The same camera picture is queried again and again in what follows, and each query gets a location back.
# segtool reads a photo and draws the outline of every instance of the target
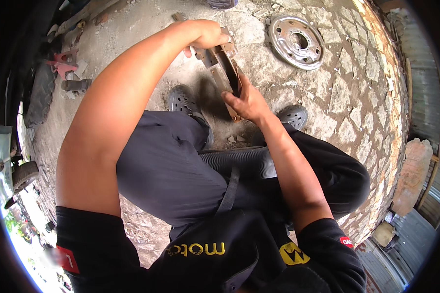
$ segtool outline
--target wooden post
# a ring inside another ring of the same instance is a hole
[[[409,61],[409,58],[406,58],[406,73],[407,73],[407,93],[409,95],[408,114],[409,114],[409,121],[411,121],[411,113],[412,113],[412,72],[411,72],[411,62]]]
[[[419,204],[417,205],[417,211],[420,210],[421,206],[424,204],[425,199],[427,198],[428,192],[434,184],[435,175],[437,174],[439,161],[435,161],[434,169],[432,170],[432,174],[430,174],[430,179],[428,180],[426,190],[424,190],[424,194],[420,198]]]

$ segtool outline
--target rusty metal bracket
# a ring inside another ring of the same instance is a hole
[[[230,42],[210,49],[194,48],[196,50],[196,58],[201,60],[205,67],[210,70],[220,91],[229,91],[236,97],[239,97],[242,85],[238,78],[238,64],[233,59],[238,53],[238,49],[236,48],[234,38],[226,26],[221,28],[221,32],[230,36]],[[225,105],[233,122],[237,123],[242,120],[242,117],[232,107],[228,104]]]

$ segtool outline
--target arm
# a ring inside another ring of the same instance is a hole
[[[60,148],[56,204],[120,217],[116,163],[158,80],[183,48],[228,40],[214,21],[175,22],[111,62],[88,89]]]
[[[242,117],[254,122],[264,134],[274,161],[282,194],[292,211],[297,234],[308,224],[332,218],[321,185],[297,145],[267,106],[261,93],[240,73],[241,97],[223,92],[223,100]]]

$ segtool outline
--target corrugated metal sheet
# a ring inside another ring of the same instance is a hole
[[[395,23],[401,50],[411,62],[412,113],[410,133],[428,139],[437,153],[440,139],[440,80],[434,56],[416,21]]]
[[[399,236],[395,249],[416,274],[432,246],[435,229],[415,209],[404,217],[396,215],[391,224]]]
[[[362,261],[362,264],[367,273],[367,292],[380,292],[380,293],[399,293],[404,289],[404,286],[400,282],[396,282],[390,274],[390,270],[384,265],[385,261],[382,261],[376,254],[378,248],[370,239],[366,239],[360,244],[357,249],[358,257]]]

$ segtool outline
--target tire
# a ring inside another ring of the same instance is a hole
[[[35,128],[45,122],[52,102],[56,75],[52,72],[50,65],[46,63],[38,64],[33,89],[29,97],[29,106],[23,109],[26,128]]]
[[[14,168],[12,173],[13,192],[17,194],[39,177],[36,162],[26,162]]]

